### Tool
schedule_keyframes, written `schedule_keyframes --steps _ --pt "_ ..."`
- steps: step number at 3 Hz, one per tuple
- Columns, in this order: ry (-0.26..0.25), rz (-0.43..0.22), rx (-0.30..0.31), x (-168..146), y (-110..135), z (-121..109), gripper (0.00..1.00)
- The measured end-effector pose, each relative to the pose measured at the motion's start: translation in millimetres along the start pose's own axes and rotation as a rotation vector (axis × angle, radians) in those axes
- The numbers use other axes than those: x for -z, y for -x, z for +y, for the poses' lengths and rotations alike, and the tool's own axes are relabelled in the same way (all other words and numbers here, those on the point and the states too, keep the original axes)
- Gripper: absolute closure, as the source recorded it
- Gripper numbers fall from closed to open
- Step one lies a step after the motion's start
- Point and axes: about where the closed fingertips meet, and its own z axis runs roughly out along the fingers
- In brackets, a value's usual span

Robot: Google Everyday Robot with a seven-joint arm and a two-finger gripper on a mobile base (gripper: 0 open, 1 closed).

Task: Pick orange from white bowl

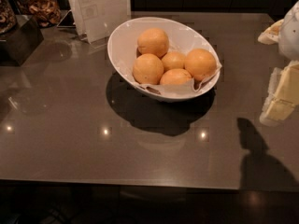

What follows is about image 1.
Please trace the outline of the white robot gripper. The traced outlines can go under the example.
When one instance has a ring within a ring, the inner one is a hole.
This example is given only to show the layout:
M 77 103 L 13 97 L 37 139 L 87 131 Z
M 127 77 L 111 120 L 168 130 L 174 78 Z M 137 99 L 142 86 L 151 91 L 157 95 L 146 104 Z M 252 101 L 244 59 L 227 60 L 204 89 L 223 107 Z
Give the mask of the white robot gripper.
M 299 60 L 299 1 L 279 20 L 266 28 L 258 37 L 265 45 L 278 42 L 282 55 Z M 299 62 L 290 61 L 283 69 L 275 68 L 270 76 L 268 96 L 264 101 L 260 122 L 278 126 L 299 106 Z

